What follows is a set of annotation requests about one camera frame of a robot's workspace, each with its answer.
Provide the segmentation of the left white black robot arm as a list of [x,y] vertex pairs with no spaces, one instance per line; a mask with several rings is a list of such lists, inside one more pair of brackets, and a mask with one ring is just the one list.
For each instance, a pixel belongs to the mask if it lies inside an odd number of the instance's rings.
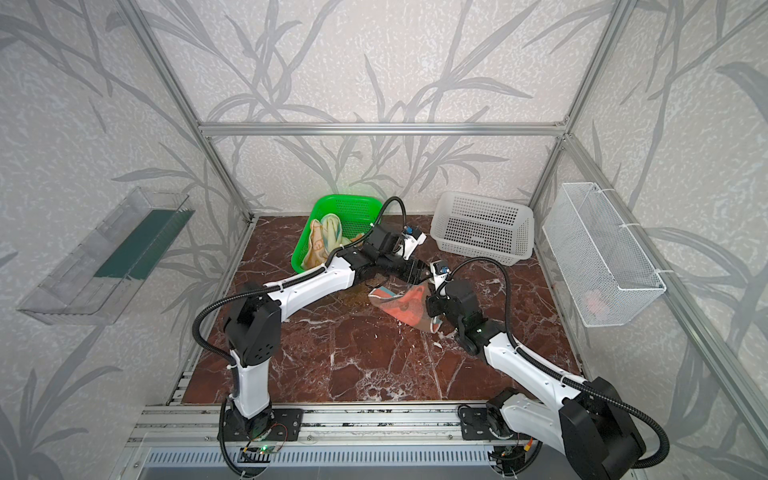
[[236,391],[234,410],[246,420],[261,419],[271,408],[269,361],[280,346],[282,323],[304,307],[347,290],[378,274],[414,283],[424,263],[413,257],[427,235],[417,227],[401,232],[374,225],[356,245],[340,247],[326,262],[302,274],[266,284],[234,301],[225,324]]

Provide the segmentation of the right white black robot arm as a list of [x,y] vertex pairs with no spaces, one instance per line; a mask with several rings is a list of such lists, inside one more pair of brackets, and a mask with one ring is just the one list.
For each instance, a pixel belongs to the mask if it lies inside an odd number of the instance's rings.
[[464,350],[523,387],[489,404],[499,436],[522,433],[549,445],[582,479],[620,479],[639,468],[646,445],[612,384],[572,375],[524,346],[485,317],[466,280],[436,281],[426,309],[455,327]]

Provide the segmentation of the pink brown bear towel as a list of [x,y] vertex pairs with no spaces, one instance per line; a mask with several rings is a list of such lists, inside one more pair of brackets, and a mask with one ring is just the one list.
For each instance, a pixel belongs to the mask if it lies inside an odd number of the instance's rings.
[[405,293],[396,294],[386,287],[373,289],[369,295],[370,303],[395,318],[400,323],[417,330],[435,334],[442,325],[439,317],[430,316],[426,308],[426,299],[430,293],[430,282],[424,281],[411,286]]

